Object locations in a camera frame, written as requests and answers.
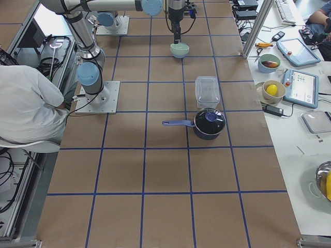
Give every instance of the black saucepan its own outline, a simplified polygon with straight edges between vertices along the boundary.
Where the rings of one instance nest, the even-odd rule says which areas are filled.
[[[199,110],[194,120],[164,120],[164,126],[188,126],[193,127],[195,134],[204,140],[213,140],[225,127],[225,118],[221,111],[214,108]]]

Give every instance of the tablet screen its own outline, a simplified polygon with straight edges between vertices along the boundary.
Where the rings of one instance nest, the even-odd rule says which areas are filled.
[[[300,63],[306,63],[308,61],[316,60],[315,57],[307,50],[307,48],[298,40],[286,40],[281,42],[286,50],[291,51],[291,56]]]
[[[293,71],[291,98],[315,103],[315,77]]]

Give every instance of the beige bowl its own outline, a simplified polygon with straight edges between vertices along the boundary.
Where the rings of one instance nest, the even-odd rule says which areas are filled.
[[[271,84],[274,84],[277,86],[277,93],[274,96],[269,95],[266,92],[267,87]],[[263,83],[262,94],[266,99],[271,100],[272,103],[280,102],[281,99],[283,98],[283,96],[285,96],[285,93],[286,93],[285,86],[283,84],[279,83],[278,81],[268,80]]]

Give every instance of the white table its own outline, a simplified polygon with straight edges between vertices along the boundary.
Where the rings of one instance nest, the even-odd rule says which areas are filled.
[[[297,19],[296,24],[304,25],[294,3],[292,4],[292,12]],[[273,6],[265,21],[265,26],[274,27],[280,25],[275,11],[275,6]],[[262,28],[258,37],[266,42],[270,42],[271,37],[281,30],[285,33],[283,39],[298,38],[300,37],[298,32],[300,28],[301,26],[275,28],[271,29],[271,31],[265,31],[266,28]],[[315,52],[322,59],[319,51],[316,50]],[[328,75],[331,75],[331,62],[322,61],[316,65],[295,68],[281,55],[276,46],[264,49],[262,54],[264,53],[278,56],[283,67],[318,75],[320,80],[319,92],[331,94],[331,83],[327,78]],[[250,56],[255,55],[256,49],[252,49]],[[282,81],[283,74],[281,72],[260,73],[258,62],[255,63],[254,60],[255,58],[248,58],[255,84],[271,79]],[[331,96],[319,96],[319,99],[331,101]],[[276,106],[283,108],[285,115],[290,115],[291,105],[291,103],[282,101]],[[309,190],[309,184],[315,182],[314,176],[317,167],[321,163],[331,160],[331,133],[322,133],[319,134],[319,137],[309,133],[300,117],[302,113],[308,111],[331,112],[331,104],[320,101],[319,107],[315,110],[294,105],[292,117],[280,118],[265,113],[265,118],[301,234],[331,236],[331,204],[324,198],[317,198]]]

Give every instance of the blue pan handle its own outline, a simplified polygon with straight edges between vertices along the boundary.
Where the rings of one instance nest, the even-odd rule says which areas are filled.
[[[164,126],[188,126],[194,127],[193,121],[190,120],[164,120],[162,122]]]

